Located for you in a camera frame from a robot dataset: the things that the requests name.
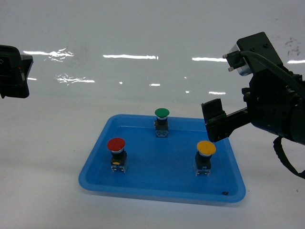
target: yellow button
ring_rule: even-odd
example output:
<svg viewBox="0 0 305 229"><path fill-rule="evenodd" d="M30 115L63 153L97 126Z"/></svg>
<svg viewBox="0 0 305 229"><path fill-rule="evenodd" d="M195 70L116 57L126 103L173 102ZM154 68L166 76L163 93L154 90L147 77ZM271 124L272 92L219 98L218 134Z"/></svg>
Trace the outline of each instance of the yellow button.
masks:
<svg viewBox="0 0 305 229"><path fill-rule="evenodd" d="M205 156L213 155L216 152L216 146L209 141L201 141L197 144L197 149L200 154Z"/></svg>

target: black cable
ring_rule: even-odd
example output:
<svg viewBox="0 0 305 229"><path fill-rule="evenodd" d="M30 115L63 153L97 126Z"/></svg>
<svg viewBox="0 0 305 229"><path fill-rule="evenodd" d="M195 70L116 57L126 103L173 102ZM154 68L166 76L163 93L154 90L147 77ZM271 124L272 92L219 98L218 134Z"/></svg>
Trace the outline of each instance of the black cable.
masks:
<svg viewBox="0 0 305 229"><path fill-rule="evenodd" d="M240 51L242 57L250 57L254 60L257 60L260 64L265 66L267 69L272 71L277 77L283 80L289 87L291 87L296 93L301 97L305 98L305 89L299 84L294 78L292 78L287 72L281 69L279 66L263 57L260 54L250 51Z"/></svg>

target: green button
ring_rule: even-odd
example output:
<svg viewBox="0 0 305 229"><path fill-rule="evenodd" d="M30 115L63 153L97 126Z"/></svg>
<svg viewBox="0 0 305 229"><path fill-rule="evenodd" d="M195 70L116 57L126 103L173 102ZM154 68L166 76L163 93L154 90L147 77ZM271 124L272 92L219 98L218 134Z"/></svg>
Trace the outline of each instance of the green button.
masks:
<svg viewBox="0 0 305 229"><path fill-rule="evenodd" d="M170 114L169 110L167 110L166 108L159 108L154 113L159 118L165 118Z"/></svg>

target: black mechanical part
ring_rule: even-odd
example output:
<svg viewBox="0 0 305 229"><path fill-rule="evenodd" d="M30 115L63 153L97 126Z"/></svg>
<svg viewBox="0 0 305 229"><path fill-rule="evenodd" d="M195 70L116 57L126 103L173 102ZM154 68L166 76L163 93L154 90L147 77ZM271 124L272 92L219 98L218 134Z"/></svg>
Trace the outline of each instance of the black mechanical part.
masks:
<svg viewBox="0 0 305 229"><path fill-rule="evenodd" d="M283 165L305 179L287 159L281 139L305 145L305 82L302 75L286 69L264 32L237 41L227 59L229 71L253 74L248 88L242 89L247 107L226 115L220 99L202 104L207 134L212 142L228 137L249 122L278 136L274 150Z"/></svg>
<svg viewBox="0 0 305 229"><path fill-rule="evenodd" d="M20 55L12 46L0 45L0 94L1 97L26 98L30 95L27 83L33 57Z"/></svg>
<svg viewBox="0 0 305 229"><path fill-rule="evenodd" d="M111 165L115 165L115 166L124 166L126 159L127 159L127 153L125 150L123 150L122 152L115 154L112 153L112 158L111 158Z"/></svg>
<svg viewBox="0 0 305 229"><path fill-rule="evenodd" d="M212 155L210 156L202 156L199 152L196 153L195 162L197 169L211 169L211 159Z"/></svg>

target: plastic tray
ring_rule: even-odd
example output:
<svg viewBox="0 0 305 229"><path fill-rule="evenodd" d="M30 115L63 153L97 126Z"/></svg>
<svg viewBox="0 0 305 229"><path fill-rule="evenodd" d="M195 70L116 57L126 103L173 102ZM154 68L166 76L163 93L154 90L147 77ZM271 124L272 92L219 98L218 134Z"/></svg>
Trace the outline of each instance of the plastic tray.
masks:
<svg viewBox="0 0 305 229"><path fill-rule="evenodd" d="M245 186L228 139L215 143L210 176L196 176L196 146L208 140L204 120L168 117L169 135L159 138L155 119L128 114L111 117L79 175L80 185L102 195L195 204L244 198ZM112 156L106 145L114 137L126 142L126 173L111 170Z"/></svg>

